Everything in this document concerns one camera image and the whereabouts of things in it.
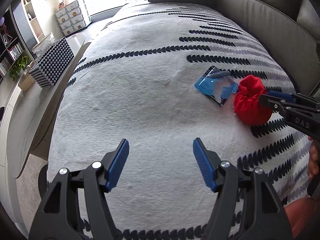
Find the right hand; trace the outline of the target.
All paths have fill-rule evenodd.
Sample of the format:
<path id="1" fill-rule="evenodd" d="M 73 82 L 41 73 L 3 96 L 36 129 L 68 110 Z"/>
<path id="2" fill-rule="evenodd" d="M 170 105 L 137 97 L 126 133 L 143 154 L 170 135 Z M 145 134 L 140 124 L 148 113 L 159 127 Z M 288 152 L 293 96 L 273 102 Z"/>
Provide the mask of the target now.
<path id="1" fill-rule="evenodd" d="M 315 141 L 312 137 L 308 137 L 308 140 L 311 141 L 311 146 L 309 148 L 309 162 L 308 162 L 308 176 L 311 180 L 314 176 L 319 173 L 319 152 L 318 147 L 316 146 Z"/>

